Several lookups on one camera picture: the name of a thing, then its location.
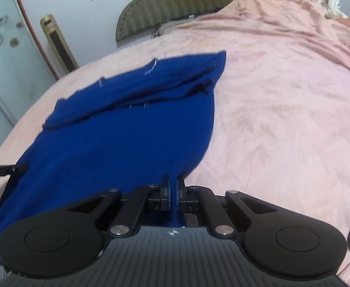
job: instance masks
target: black device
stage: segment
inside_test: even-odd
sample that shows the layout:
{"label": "black device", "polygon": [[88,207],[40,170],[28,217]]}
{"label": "black device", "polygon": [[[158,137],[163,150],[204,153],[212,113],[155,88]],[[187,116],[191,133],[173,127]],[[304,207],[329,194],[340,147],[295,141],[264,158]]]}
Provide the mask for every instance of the black device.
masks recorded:
{"label": "black device", "polygon": [[[10,273],[0,287],[346,286],[336,272],[347,245],[333,226],[181,177],[171,194],[164,176],[16,222],[0,235]],[[162,225],[174,206],[196,226]]]}

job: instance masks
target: peach blanket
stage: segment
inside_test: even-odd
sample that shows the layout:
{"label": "peach blanket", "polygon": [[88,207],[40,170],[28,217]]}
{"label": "peach blanket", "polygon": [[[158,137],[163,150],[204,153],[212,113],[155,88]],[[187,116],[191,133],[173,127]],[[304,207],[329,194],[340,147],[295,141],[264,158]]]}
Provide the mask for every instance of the peach blanket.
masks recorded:
{"label": "peach blanket", "polygon": [[[0,148],[15,163],[58,98],[154,57],[227,51],[210,146],[187,185],[236,189],[350,229],[350,19],[311,0],[234,0],[54,84]],[[6,179],[0,179],[0,197]],[[350,285],[350,251],[339,272]]]}

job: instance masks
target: pink blanket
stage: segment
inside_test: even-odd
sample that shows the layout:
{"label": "pink blanket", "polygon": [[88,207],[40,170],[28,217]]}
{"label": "pink blanket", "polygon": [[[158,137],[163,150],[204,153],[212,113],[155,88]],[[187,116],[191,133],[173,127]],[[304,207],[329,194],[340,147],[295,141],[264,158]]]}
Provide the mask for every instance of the pink blanket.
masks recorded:
{"label": "pink blanket", "polygon": [[[227,51],[210,146],[187,185],[236,189],[350,229],[350,19],[311,0],[235,0],[164,35],[69,74],[0,148],[15,163],[58,98],[152,58]],[[6,179],[0,179],[0,197]],[[350,251],[339,276],[350,285]]]}

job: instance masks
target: pink bedsheet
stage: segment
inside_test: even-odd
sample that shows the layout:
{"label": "pink bedsheet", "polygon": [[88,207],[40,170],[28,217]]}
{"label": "pink bedsheet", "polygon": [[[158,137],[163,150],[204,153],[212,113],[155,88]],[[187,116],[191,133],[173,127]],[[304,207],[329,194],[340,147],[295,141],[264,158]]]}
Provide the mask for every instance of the pink bedsheet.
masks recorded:
{"label": "pink bedsheet", "polygon": [[[0,148],[15,163],[58,98],[152,58],[227,51],[210,146],[187,185],[236,189],[350,229],[350,19],[311,0],[235,0],[169,35],[104,57],[52,86]],[[0,196],[6,179],[0,179]],[[339,276],[350,285],[350,251]]]}

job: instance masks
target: gray ribbed plate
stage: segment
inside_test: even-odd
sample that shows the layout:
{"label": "gray ribbed plate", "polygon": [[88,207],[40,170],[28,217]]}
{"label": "gray ribbed plate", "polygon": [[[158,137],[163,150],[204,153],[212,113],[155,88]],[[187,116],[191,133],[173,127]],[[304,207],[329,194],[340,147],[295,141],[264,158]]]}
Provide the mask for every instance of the gray ribbed plate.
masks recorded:
{"label": "gray ribbed plate", "polygon": [[58,279],[9,275],[0,287],[336,287],[337,277],[288,281],[262,272],[231,240],[204,227],[144,226],[137,235],[114,239],[90,267]]}

